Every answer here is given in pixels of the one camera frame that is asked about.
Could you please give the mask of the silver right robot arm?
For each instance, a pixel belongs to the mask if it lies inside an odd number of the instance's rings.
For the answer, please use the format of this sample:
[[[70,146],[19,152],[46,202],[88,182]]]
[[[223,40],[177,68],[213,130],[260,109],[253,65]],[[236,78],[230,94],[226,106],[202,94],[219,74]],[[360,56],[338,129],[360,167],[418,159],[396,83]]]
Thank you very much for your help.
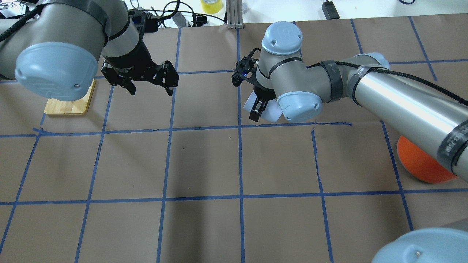
[[[345,61],[306,65],[303,34],[294,22],[274,22],[261,48],[236,63],[232,83],[253,86],[244,108],[249,118],[301,123],[317,117],[325,103],[345,97],[396,128],[418,155],[467,180],[467,101],[425,79],[391,70],[378,52],[361,53]]]

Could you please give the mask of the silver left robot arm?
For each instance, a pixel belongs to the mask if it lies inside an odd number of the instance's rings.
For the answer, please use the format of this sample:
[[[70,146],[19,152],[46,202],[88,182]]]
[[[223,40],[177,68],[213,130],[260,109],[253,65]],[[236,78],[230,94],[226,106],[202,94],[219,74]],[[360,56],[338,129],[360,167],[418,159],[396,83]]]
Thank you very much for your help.
[[[1,80],[18,81],[48,99],[78,100],[98,72],[135,95],[134,81],[172,96],[179,75],[170,61],[152,61],[122,0],[39,0],[20,19],[1,20]]]

